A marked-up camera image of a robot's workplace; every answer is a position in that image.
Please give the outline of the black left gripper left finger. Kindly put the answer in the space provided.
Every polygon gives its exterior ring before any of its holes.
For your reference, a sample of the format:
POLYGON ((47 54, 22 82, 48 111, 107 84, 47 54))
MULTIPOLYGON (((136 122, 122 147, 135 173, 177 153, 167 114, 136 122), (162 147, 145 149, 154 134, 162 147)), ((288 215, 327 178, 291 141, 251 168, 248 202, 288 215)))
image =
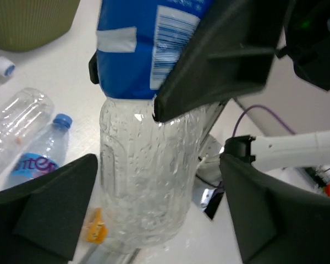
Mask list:
POLYGON ((97 156, 86 154, 0 191, 0 263, 71 261, 97 170, 97 156))

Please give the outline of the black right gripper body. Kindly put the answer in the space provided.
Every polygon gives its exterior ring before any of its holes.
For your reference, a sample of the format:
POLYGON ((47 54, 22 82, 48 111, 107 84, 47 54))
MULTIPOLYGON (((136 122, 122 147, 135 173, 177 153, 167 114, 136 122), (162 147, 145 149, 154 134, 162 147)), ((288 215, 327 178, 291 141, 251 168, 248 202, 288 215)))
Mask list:
POLYGON ((295 1, 284 26, 285 46, 277 58, 288 56, 303 81, 330 90, 330 1, 295 1))

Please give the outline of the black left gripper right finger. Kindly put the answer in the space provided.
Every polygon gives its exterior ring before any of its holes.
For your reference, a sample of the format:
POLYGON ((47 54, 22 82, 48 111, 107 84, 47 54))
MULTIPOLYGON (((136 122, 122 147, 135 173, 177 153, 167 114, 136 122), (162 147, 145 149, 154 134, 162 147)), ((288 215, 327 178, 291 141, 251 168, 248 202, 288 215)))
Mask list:
POLYGON ((243 263, 330 263, 330 197, 231 155, 220 169, 243 263))

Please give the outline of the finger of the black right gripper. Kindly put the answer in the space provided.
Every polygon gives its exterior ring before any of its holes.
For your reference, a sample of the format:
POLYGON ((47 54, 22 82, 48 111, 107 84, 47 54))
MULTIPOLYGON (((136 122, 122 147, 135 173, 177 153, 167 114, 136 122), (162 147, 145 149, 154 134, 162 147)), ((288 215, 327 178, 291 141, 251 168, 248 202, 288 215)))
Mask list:
POLYGON ((93 84, 99 84, 96 52, 93 54, 93 56, 89 60, 88 67, 89 67, 90 81, 93 84))
POLYGON ((287 1, 214 1, 160 86, 154 120, 261 91, 287 9, 287 1))

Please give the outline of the clear bottle dark blue label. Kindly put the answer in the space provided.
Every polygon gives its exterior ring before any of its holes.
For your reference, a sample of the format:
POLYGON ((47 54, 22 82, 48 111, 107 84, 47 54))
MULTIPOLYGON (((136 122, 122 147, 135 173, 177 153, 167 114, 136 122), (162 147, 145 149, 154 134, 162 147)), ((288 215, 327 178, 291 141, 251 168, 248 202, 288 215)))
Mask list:
POLYGON ((103 1, 96 31, 105 246, 119 253, 176 236, 190 208, 205 109, 168 123, 154 97, 210 1, 103 1))

